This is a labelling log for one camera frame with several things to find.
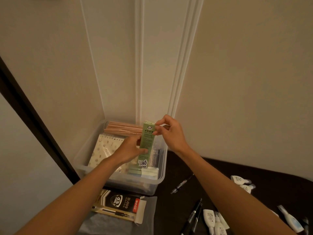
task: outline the black table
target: black table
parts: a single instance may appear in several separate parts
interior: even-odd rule
[[[205,160],[227,177],[237,175],[252,180],[256,188],[251,194],[274,212],[280,213],[277,205],[281,204],[299,221],[307,217],[313,234],[313,182],[284,173],[213,159]],[[170,194],[191,174],[189,167],[176,154],[169,151],[165,179],[158,185],[155,193],[158,199],[154,216],[154,235],[180,234],[195,202],[200,198],[204,209],[214,210],[212,201],[196,177],[192,177],[176,194]],[[195,234],[209,234],[203,216],[200,218]]]

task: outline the red label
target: red label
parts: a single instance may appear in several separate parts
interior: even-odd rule
[[[139,198],[137,198],[137,199],[135,200],[135,204],[134,204],[134,208],[133,208],[133,213],[137,213],[139,201],[140,201]]]

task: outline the person's right hand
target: person's right hand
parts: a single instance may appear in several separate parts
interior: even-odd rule
[[[189,146],[185,140],[184,133],[182,131],[182,126],[180,123],[170,117],[169,115],[164,115],[164,117],[155,123],[154,135],[162,135],[166,144],[173,150],[176,154],[180,154],[188,150]]]

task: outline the clear plastic container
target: clear plastic container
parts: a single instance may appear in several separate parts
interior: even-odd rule
[[[95,148],[98,136],[103,132],[105,123],[105,120],[99,123],[97,128],[74,157],[73,166],[80,178],[93,170],[92,167],[88,166],[88,163]],[[105,185],[145,195],[154,195],[158,184],[160,184],[165,177],[167,145],[163,137],[160,135],[155,136],[153,146],[158,150],[157,167],[159,168],[159,175],[157,180],[114,172]]]

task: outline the green box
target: green box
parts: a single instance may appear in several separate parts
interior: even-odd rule
[[[140,154],[137,160],[137,166],[148,168],[148,163],[150,159],[151,149],[153,145],[154,135],[152,134],[155,131],[155,126],[153,122],[146,121],[143,124],[141,142],[139,148],[147,149],[146,154]]]

